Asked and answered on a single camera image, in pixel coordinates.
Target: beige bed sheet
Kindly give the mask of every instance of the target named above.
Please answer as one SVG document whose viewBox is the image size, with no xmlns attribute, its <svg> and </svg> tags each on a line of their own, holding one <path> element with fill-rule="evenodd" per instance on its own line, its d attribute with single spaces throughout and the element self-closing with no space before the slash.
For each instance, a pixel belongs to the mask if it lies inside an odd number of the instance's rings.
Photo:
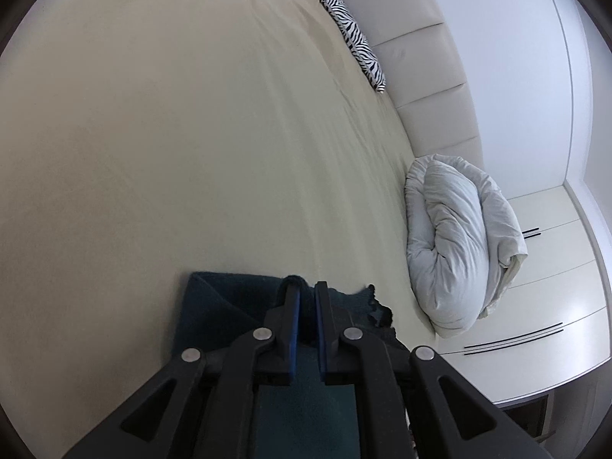
<svg viewBox="0 0 612 459">
<path fill-rule="evenodd" d="M 58 458 L 167 360 L 194 270 L 406 266 L 396 110 L 318 0 L 39 0 L 0 57 L 0 402 Z"/>
</svg>

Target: dark teal cloth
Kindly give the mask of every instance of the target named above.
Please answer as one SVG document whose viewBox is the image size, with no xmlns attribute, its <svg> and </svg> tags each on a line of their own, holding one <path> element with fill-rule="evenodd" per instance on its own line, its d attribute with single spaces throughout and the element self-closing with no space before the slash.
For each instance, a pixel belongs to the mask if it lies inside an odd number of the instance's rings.
<svg viewBox="0 0 612 459">
<path fill-rule="evenodd" d="M 260 386 L 254 409 L 255 459 L 358 459 L 353 386 L 325 386 L 319 378 L 314 289 L 298 276 L 285 279 L 231 273 L 193 273 L 174 337 L 173 355 L 185 348 L 203 352 L 231 345 L 261 327 L 267 310 L 284 303 L 289 283 L 298 285 L 298 370 L 289 387 Z M 329 288 L 332 305 L 347 309 L 355 326 L 405 349 L 391 328 L 392 313 L 374 298 L 370 285 L 352 295 Z"/>
</svg>

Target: headboard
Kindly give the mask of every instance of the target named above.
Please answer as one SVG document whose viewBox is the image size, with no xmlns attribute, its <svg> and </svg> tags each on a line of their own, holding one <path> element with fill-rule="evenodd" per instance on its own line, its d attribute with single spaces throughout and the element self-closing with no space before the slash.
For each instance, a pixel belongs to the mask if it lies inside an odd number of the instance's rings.
<svg viewBox="0 0 612 459">
<path fill-rule="evenodd" d="M 415 156 L 460 155 L 483 168 L 463 65 L 436 0 L 343 0 L 387 77 Z"/>
</svg>

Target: silver screw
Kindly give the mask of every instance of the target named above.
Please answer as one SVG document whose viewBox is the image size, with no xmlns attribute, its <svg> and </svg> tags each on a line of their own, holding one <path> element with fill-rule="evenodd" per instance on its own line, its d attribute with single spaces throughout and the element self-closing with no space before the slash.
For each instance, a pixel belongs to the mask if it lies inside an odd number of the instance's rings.
<svg viewBox="0 0 612 459">
<path fill-rule="evenodd" d="M 270 340 L 272 337 L 272 330 L 268 328 L 257 328 L 253 332 L 253 338 L 255 340 Z"/>
<path fill-rule="evenodd" d="M 359 328 L 351 327 L 344 330 L 344 335 L 349 340 L 361 340 L 363 337 L 363 331 Z"/>
<path fill-rule="evenodd" d="M 432 360 L 434 355 L 436 355 L 436 352 L 433 351 L 433 349 L 431 347 L 418 347 L 415 351 L 414 354 L 420 358 L 420 360 Z"/>
<path fill-rule="evenodd" d="M 198 349 L 185 349 L 181 354 L 181 359 L 185 362 L 195 362 L 200 358 L 200 351 Z"/>
</svg>

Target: drawer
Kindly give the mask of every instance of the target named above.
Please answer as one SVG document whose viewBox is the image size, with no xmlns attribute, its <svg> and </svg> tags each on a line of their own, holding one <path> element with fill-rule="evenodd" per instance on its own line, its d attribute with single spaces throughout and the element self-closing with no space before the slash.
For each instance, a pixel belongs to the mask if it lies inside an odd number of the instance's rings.
<svg viewBox="0 0 612 459">
<path fill-rule="evenodd" d="M 523 231 L 549 230 L 579 219 L 578 212 L 564 187 L 539 191 L 508 200 Z"/>
<path fill-rule="evenodd" d="M 544 231 L 526 240 L 529 256 L 514 278 L 512 286 L 549 278 L 595 260 L 591 242 L 582 221 Z"/>
<path fill-rule="evenodd" d="M 607 309 L 529 342 L 443 357 L 496 404 L 550 390 L 610 358 Z"/>
<path fill-rule="evenodd" d="M 606 306 L 596 261 L 528 285 L 509 288 L 498 308 L 458 337 L 439 339 L 438 352 L 458 352 L 525 340 L 571 324 Z"/>
</svg>

